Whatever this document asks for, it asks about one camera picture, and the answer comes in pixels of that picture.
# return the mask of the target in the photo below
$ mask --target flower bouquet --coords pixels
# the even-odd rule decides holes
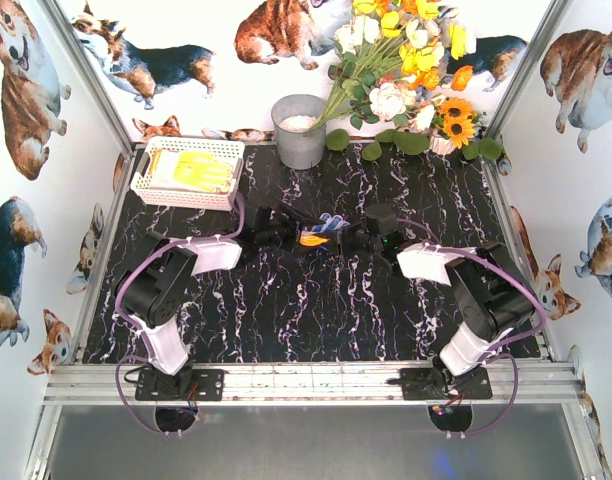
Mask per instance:
[[[329,68],[334,83],[312,128],[349,115],[356,129],[392,121],[397,129],[377,135],[364,148],[366,160],[379,158],[380,142],[394,142],[410,155],[470,145],[481,115],[465,100],[434,92],[463,91],[473,76],[470,65],[446,73],[449,57],[458,60],[476,49],[475,36],[456,12],[437,0],[354,0],[351,22],[334,35],[340,62]],[[349,140],[347,132],[335,130],[327,146],[342,150]]]

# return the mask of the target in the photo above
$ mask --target basket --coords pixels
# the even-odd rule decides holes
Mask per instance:
[[[233,166],[233,181],[226,194],[186,192],[176,190],[151,189],[151,176],[148,170],[148,161],[155,150],[164,149],[171,152],[184,150],[201,150],[215,154],[217,160]],[[244,165],[244,143],[228,140],[206,140],[204,138],[190,137],[153,137],[146,145],[137,171],[130,182],[130,188],[147,205],[165,205],[168,207],[185,207],[206,210],[230,211],[235,204],[235,195]]]

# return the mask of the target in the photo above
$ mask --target black marble tabletop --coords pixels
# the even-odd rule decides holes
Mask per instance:
[[[360,145],[351,145],[344,153],[326,153],[318,167],[300,172],[281,165],[274,145],[249,146],[240,191],[281,199],[316,217],[341,215],[351,223],[366,207],[385,202],[400,218],[425,223],[446,246],[503,241],[479,166],[395,151],[368,163],[360,152]],[[236,222],[226,212],[145,206],[129,191],[84,363],[116,363],[126,353],[145,353],[127,324],[113,315],[110,288],[144,232],[185,238],[234,228]],[[450,287],[394,278],[368,257],[265,250],[243,269],[193,277],[177,320],[197,363],[329,362],[425,358],[448,342],[461,315]],[[539,356],[534,338],[511,351],[517,357]]]

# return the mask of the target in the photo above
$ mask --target wall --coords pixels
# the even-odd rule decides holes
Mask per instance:
[[[547,83],[536,65],[502,134],[513,162],[505,185],[526,227],[554,354],[565,360],[577,345],[612,467],[612,36],[603,35],[611,31],[612,1],[571,2],[541,63]]]
[[[61,3],[66,14],[73,19],[84,13],[85,3],[82,0],[62,0]],[[152,110],[146,110],[144,102],[135,102],[134,94],[118,88],[117,85],[120,85],[121,81],[110,71],[112,62],[106,61],[104,68],[108,75],[105,75],[97,59],[90,54],[90,51],[87,53],[134,140],[139,140],[142,134],[133,125],[133,119],[160,126],[171,115],[177,117],[181,133],[184,135],[202,135],[202,132],[211,135],[244,128],[267,132],[273,128],[270,109],[281,97],[293,93],[328,96],[332,82],[328,79],[327,71],[328,66],[337,58],[334,51],[313,57],[318,64],[314,70],[302,68],[294,56],[282,58],[275,65],[248,64],[237,58],[234,43],[238,28],[260,3],[259,0],[233,0],[225,8],[220,2],[193,3],[170,0],[166,2],[166,8],[161,8],[159,2],[90,0],[89,9],[93,15],[85,16],[84,19],[92,25],[91,30],[101,30],[107,39],[112,36],[109,32],[116,32],[114,34],[116,35],[125,29],[121,35],[123,41],[129,41],[142,49],[191,44],[215,52],[210,60],[213,70],[211,80],[215,85],[210,97],[207,97],[207,88],[204,85],[196,80],[190,80],[156,94]],[[303,3],[311,6],[316,23],[332,37],[338,26],[347,23],[352,2],[351,0],[324,2],[303,0]],[[548,4],[549,0],[451,2],[451,5],[459,7],[460,21],[472,28],[479,38],[514,35],[524,41],[530,41]],[[277,25],[277,28],[284,28],[287,18],[280,16],[281,25]],[[99,20],[108,20],[108,22],[99,23]],[[263,26],[260,26],[262,24],[263,22],[255,23],[254,31],[263,29]],[[87,46],[90,50],[100,52],[100,57],[107,55],[108,42],[105,42],[101,36],[80,35],[80,37],[91,42]],[[508,39],[498,38],[497,41],[505,42]],[[517,58],[521,58],[523,51],[524,49],[521,49],[518,52]],[[138,56],[137,53],[127,54],[122,61],[134,61]],[[172,70],[176,65],[176,60],[171,60],[170,63],[166,63],[166,68]],[[513,72],[512,68],[509,69],[509,78]],[[473,101],[478,110],[486,111],[489,117],[492,116],[510,83],[510,80],[506,79],[494,91],[483,92],[490,87],[490,77],[490,73],[475,76],[466,91],[460,94]],[[111,83],[108,78],[113,78],[117,85]],[[344,125],[351,130],[347,120],[331,122],[330,128],[338,125]],[[384,125],[366,125],[361,135],[371,135],[384,128]]]
[[[23,7],[29,19],[12,2],[0,0],[0,207],[5,205],[0,208],[3,480],[22,478],[46,387],[44,372],[62,362],[70,348],[69,330],[74,330],[83,298],[75,292],[85,288],[88,262],[94,260],[98,227],[112,200],[113,167],[120,151],[37,4],[25,1]],[[5,15],[10,16],[8,26],[2,24]],[[23,53],[24,42],[27,54]],[[13,51],[17,59],[12,58]],[[7,79],[4,86],[3,76]],[[61,100],[61,109],[51,105],[53,111],[61,110],[55,124],[57,120],[47,112],[47,102],[54,95],[44,95],[56,91],[57,81],[70,87],[71,96]],[[5,115],[2,97],[9,106]],[[46,143],[48,161],[41,169],[30,159],[37,153],[24,156],[15,147],[9,153],[5,135],[13,146],[30,143],[30,151],[41,152],[32,139],[45,141],[49,130],[42,125],[52,122],[60,130],[61,120],[67,122],[65,135],[51,132]],[[18,171],[13,158],[26,175]],[[91,229],[94,210],[97,221]],[[76,268],[80,261],[83,265]]]

